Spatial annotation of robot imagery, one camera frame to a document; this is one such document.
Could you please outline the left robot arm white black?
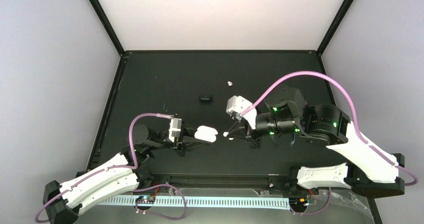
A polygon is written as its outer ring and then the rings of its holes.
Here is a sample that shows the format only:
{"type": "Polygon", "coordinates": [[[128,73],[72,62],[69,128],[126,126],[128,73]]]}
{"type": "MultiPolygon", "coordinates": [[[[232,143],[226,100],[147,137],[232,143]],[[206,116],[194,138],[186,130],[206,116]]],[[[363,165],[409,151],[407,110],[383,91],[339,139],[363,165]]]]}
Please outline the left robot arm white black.
{"type": "Polygon", "coordinates": [[[147,161],[154,158],[153,150],[175,150],[183,157],[187,151],[211,145],[217,135],[215,128],[204,125],[193,128],[178,124],[165,132],[136,125],[132,129],[132,147],[72,180],[46,184],[42,201],[46,222],[73,224],[80,215],[107,199],[151,187],[154,177],[147,161]]]}

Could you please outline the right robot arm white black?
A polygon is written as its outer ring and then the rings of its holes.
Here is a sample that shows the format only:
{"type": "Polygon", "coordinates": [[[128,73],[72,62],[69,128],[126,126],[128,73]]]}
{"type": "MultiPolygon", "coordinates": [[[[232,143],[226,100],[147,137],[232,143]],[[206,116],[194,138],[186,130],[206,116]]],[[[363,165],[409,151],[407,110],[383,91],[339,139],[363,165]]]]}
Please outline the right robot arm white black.
{"type": "Polygon", "coordinates": [[[244,139],[258,149],[264,136],[291,135],[292,143],[323,147],[346,158],[333,166],[292,166],[287,175],[270,183],[271,189],[293,197],[325,188],[349,189],[374,199],[405,193],[405,181],[399,176],[404,156],[389,154],[371,141],[362,142],[350,117],[338,107],[309,105],[299,89],[288,86],[273,90],[264,102],[268,112],[258,111],[242,96],[232,96],[226,113],[236,122],[226,137],[244,139]]]}

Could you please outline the black earbud charging case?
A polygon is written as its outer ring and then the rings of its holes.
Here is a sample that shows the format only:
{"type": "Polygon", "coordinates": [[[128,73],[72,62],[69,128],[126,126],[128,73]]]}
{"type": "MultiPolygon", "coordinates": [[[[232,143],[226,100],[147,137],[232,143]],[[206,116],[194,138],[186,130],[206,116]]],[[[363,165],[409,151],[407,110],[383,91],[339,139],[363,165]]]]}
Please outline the black earbud charging case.
{"type": "Polygon", "coordinates": [[[199,95],[198,98],[199,98],[200,102],[204,102],[204,103],[208,103],[208,102],[211,102],[213,100],[212,95],[199,95]]]}

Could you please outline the white earbud charging case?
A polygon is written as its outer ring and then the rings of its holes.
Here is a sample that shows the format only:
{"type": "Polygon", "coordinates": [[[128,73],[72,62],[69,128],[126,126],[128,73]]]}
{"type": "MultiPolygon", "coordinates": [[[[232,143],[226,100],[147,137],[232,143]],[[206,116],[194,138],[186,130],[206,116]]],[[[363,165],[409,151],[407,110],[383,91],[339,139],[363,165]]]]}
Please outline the white earbud charging case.
{"type": "Polygon", "coordinates": [[[210,126],[201,125],[194,133],[194,137],[198,140],[214,143],[217,140],[218,131],[210,126]]]}

